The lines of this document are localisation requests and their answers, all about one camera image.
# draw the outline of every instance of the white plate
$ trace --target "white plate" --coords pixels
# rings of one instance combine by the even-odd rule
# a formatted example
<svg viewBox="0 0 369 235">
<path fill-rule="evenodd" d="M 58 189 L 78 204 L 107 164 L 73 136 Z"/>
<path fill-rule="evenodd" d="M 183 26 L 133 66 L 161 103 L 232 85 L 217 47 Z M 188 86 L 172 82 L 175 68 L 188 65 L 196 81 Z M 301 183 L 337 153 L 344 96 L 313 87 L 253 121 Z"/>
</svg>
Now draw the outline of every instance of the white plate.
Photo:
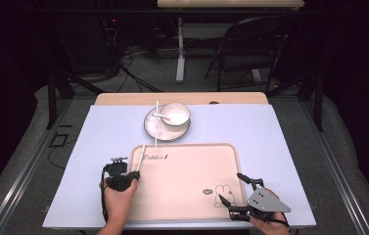
<svg viewBox="0 0 369 235">
<path fill-rule="evenodd" d="M 182 125 L 168 125 L 161 120 L 160 117 L 154 117 L 153 114 L 156 113 L 156 109 L 152 109 L 146 116 L 144 120 L 144 128 L 147 133 L 161 141 L 173 141 L 182 135 L 184 135 L 190 128 L 190 120 Z"/>
</svg>

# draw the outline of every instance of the serving tray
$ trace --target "serving tray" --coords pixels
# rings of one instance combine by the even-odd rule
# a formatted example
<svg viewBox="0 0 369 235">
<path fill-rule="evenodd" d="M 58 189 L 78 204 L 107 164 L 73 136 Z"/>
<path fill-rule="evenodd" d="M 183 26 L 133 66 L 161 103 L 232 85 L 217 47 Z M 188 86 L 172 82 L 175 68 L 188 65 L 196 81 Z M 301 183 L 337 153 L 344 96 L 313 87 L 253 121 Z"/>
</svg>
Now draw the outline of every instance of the serving tray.
<svg viewBox="0 0 369 235">
<path fill-rule="evenodd" d="M 132 151 L 135 170 L 142 146 Z M 244 205 L 235 148 L 227 143 L 147 145 L 130 220 L 228 218 L 218 194 Z"/>
</svg>

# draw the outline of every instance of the desk leg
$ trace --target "desk leg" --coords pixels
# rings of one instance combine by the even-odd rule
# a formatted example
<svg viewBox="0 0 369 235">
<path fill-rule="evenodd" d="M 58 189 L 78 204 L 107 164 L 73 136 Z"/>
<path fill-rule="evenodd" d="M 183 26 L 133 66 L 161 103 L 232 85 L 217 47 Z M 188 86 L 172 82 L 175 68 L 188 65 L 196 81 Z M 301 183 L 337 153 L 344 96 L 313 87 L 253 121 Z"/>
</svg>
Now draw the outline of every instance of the desk leg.
<svg viewBox="0 0 369 235">
<path fill-rule="evenodd" d="M 175 80 L 177 83 L 184 82 L 184 42 L 183 42 L 183 21 L 182 18 L 178 19 L 178 65 L 177 65 L 177 76 Z"/>
</svg>

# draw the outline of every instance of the human hand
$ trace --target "human hand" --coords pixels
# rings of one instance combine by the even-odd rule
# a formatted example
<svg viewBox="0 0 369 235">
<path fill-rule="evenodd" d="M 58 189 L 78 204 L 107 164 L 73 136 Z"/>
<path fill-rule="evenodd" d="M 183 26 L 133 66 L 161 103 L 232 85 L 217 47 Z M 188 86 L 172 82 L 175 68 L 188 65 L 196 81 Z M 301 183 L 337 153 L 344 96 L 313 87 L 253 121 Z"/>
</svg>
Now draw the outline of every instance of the human hand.
<svg viewBox="0 0 369 235">
<path fill-rule="evenodd" d="M 279 199 L 279 197 L 272 190 L 270 189 L 266 189 L 266 190 Z M 274 214 L 272 214 L 271 218 L 287 222 L 286 218 L 281 212 L 275 212 Z M 262 231 L 265 235 L 289 235 L 290 234 L 288 227 L 283 223 L 271 222 L 271 221 L 266 223 L 260 218 L 251 217 L 251 224 L 253 224 L 254 227 L 257 228 L 258 230 Z"/>
<path fill-rule="evenodd" d="M 133 195 L 138 189 L 138 181 L 133 179 L 131 186 L 123 192 L 109 188 L 107 179 L 105 179 L 103 187 L 105 189 L 104 194 L 108 222 L 98 234 L 121 234 L 129 216 Z"/>
</svg>

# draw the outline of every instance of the desk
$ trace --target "desk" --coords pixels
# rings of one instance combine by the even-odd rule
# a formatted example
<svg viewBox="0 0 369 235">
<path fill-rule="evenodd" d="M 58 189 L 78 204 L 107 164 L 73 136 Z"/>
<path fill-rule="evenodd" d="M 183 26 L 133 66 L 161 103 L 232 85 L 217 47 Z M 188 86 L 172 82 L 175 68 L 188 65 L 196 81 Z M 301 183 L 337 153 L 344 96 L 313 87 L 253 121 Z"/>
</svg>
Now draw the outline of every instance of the desk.
<svg viewBox="0 0 369 235">
<path fill-rule="evenodd" d="M 300 8 L 302 0 L 158 0 L 160 8 Z M 208 26 L 189 23 L 187 26 L 182 18 L 178 19 L 178 65 L 176 82 L 184 82 L 184 38 L 221 37 L 230 24 L 212 23 Z"/>
<path fill-rule="evenodd" d="M 143 128 L 143 119 L 157 100 L 160 105 L 181 102 L 192 111 L 190 130 L 174 143 L 233 144 L 240 156 L 241 172 L 262 177 L 265 185 L 291 207 L 287 218 L 292 227 L 316 224 L 279 122 L 264 94 L 209 92 L 101 94 L 82 127 L 43 227 L 97 229 L 105 224 L 98 187 L 102 167 L 110 157 L 129 156 L 135 146 L 154 143 Z M 220 105 L 207 105 L 211 101 Z M 230 111 L 226 116 L 222 115 L 223 107 Z M 120 116 L 120 112 L 126 112 L 122 114 L 127 116 Z M 237 116 L 236 123 L 232 114 Z M 232 126 L 232 129 L 218 126 Z M 253 192 L 251 185 L 245 185 L 245 192 L 247 196 Z M 250 226 L 229 218 L 128 221 L 125 229 L 246 229 Z"/>
</svg>

